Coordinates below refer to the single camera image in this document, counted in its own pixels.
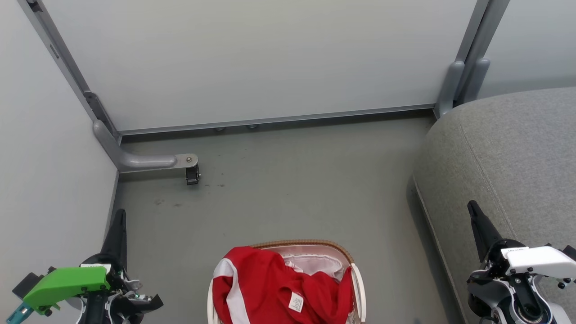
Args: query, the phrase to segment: laundry basket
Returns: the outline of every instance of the laundry basket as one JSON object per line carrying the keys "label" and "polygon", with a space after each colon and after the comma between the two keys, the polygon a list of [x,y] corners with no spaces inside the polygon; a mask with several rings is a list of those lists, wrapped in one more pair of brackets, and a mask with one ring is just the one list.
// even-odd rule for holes
{"label": "laundry basket", "polygon": [[[353,311],[348,318],[350,324],[366,322],[366,292],[360,271],[348,251],[338,244],[325,240],[287,240],[256,244],[253,248],[270,250],[280,254],[284,259],[299,255],[328,256],[340,261],[344,268],[351,267],[352,285],[354,288]],[[214,309],[212,297],[212,281],[208,290],[208,324],[221,324],[222,322]]]}

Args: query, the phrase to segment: gray floor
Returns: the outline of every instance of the gray floor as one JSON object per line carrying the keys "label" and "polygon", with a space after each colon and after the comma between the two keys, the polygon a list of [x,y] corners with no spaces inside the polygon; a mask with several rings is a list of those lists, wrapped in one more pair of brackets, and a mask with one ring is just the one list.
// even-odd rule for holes
{"label": "gray floor", "polygon": [[365,282],[367,323],[461,322],[410,182],[434,118],[339,122],[124,144],[137,153],[194,152],[202,173],[197,186],[170,172],[119,184],[128,272],[165,303],[144,323],[206,323],[219,259],[234,246],[282,239],[326,239],[348,249]]}

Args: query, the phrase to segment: gray fabric sofa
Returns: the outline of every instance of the gray fabric sofa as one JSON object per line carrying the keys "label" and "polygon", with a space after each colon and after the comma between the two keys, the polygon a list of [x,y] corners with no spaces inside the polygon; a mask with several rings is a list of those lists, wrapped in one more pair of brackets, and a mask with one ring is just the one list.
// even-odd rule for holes
{"label": "gray fabric sofa", "polygon": [[[467,323],[466,280],[479,268],[467,203],[478,201],[504,238],[576,245],[576,88],[473,101],[428,133],[414,182]],[[576,323],[576,288],[545,278],[544,298]]]}

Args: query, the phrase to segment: white care label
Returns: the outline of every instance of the white care label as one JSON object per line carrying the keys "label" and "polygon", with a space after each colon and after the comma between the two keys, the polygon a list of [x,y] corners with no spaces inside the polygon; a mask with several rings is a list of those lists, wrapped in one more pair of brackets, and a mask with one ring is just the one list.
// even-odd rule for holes
{"label": "white care label", "polygon": [[290,304],[288,304],[288,308],[297,312],[302,312],[303,306],[304,298],[292,291],[292,298],[290,298]]}

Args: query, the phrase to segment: white partition panel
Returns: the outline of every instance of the white partition panel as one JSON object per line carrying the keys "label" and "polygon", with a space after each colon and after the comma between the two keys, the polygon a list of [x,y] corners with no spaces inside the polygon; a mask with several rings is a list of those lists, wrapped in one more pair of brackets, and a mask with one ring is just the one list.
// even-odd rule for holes
{"label": "white partition panel", "polygon": [[510,0],[479,97],[576,86],[576,1]]}
{"label": "white partition panel", "polygon": [[[16,0],[0,1],[0,314],[29,272],[78,266],[100,251],[116,167]],[[75,323],[65,302],[26,323]]]}
{"label": "white partition panel", "polygon": [[44,0],[120,131],[432,104],[475,0]]}

